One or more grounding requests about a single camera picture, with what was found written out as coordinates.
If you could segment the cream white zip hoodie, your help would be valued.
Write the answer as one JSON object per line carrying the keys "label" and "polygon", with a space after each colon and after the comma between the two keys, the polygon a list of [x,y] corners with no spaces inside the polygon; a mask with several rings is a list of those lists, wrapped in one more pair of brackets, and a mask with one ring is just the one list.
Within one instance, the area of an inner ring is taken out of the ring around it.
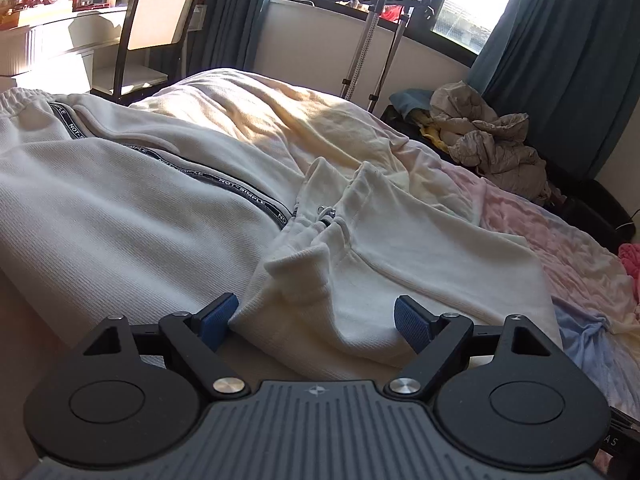
{"label": "cream white zip hoodie", "polygon": [[386,380],[410,359],[394,303],[560,331],[539,260],[411,142],[384,162],[294,134],[260,146],[95,96],[1,96],[1,270],[66,344],[224,292],[231,326],[310,379]]}

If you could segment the pink fluffy garment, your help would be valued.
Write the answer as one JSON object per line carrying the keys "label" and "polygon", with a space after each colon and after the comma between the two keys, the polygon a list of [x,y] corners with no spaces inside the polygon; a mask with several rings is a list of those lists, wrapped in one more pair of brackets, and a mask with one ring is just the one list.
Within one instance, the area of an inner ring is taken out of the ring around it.
{"label": "pink fluffy garment", "polygon": [[636,243],[621,244],[618,258],[627,274],[634,281],[634,298],[639,299],[640,245]]}

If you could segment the beige crumpled quilted jacket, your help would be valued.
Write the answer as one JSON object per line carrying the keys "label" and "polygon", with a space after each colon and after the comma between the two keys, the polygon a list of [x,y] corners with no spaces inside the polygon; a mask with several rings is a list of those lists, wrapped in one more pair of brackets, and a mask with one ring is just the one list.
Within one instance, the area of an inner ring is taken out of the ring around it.
{"label": "beige crumpled quilted jacket", "polygon": [[546,163],[525,144],[527,114],[498,115],[463,81],[435,90],[428,112],[440,148],[454,162],[532,202],[550,196]]}

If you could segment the teal cloth under jacket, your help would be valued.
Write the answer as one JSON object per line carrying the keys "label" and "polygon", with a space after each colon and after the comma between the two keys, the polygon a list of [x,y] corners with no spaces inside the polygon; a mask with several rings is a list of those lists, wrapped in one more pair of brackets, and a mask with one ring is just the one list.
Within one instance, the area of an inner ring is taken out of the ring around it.
{"label": "teal cloth under jacket", "polygon": [[390,95],[390,104],[406,119],[414,110],[428,112],[431,109],[433,90],[407,89]]}

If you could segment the teal curtain right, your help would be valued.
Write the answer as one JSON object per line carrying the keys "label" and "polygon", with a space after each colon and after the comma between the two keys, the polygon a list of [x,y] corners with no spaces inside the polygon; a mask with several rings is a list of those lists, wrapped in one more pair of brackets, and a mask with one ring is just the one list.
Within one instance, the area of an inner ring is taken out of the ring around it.
{"label": "teal curtain right", "polygon": [[468,84],[569,174],[595,177],[639,99],[639,0],[509,0]]}

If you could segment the teal curtain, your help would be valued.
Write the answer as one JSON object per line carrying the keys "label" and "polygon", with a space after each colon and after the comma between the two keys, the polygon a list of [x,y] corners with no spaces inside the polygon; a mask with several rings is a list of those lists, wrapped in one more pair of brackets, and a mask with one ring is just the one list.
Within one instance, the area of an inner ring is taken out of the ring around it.
{"label": "teal curtain", "polygon": [[509,0],[468,84],[569,174],[595,177],[639,99],[639,0]]}
{"label": "teal curtain", "polygon": [[251,70],[269,0],[204,0],[203,28],[189,36],[186,72]]}

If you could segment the white dressing table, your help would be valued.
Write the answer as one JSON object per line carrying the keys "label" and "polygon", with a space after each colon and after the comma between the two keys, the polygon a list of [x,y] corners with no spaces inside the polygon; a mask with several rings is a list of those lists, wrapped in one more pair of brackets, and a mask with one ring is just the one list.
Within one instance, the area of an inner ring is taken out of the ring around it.
{"label": "white dressing table", "polygon": [[119,43],[123,6],[67,13],[1,33],[1,89],[85,93],[97,50]]}

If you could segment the red items on dresser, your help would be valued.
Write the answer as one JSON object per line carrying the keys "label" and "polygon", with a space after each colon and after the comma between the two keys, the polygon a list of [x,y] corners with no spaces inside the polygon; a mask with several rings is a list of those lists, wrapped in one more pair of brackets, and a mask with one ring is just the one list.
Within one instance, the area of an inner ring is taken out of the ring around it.
{"label": "red items on dresser", "polygon": [[31,25],[42,18],[71,10],[72,0],[1,0],[1,29]]}

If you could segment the teal curtain left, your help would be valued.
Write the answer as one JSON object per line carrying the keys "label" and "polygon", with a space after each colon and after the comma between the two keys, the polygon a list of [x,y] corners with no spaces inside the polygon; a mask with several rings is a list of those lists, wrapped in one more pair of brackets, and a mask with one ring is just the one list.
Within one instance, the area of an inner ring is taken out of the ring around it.
{"label": "teal curtain left", "polygon": [[251,70],[269,0],[204,0],[203,28],[189,36],[186,72]]}

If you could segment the cream chair with black frame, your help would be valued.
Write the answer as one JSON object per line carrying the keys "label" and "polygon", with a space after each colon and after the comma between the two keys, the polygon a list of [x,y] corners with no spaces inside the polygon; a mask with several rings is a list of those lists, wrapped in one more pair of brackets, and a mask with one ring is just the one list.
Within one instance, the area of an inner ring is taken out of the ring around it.
{"label": "cream chair with black frame", "polygon": [[180,67],[180,54],[186,41],[195,0],[130,0],[115,58],[115,64],[93,75],[90,92],[111,102],[130,104],[154,90],[167,86],[176,73],[129,62],[134,51],[173,47],[171,67]]}

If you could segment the wall power socket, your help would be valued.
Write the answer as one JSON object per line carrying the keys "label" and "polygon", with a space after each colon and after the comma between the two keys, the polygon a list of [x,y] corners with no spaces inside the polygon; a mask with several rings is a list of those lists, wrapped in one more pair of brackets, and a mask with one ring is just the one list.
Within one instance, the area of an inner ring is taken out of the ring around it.
{"label": "wall power socket", "polygon": [[206,4],[197,4],[194,6],[189,24],[189,32],[199,32],[203,29],[206,10]]}

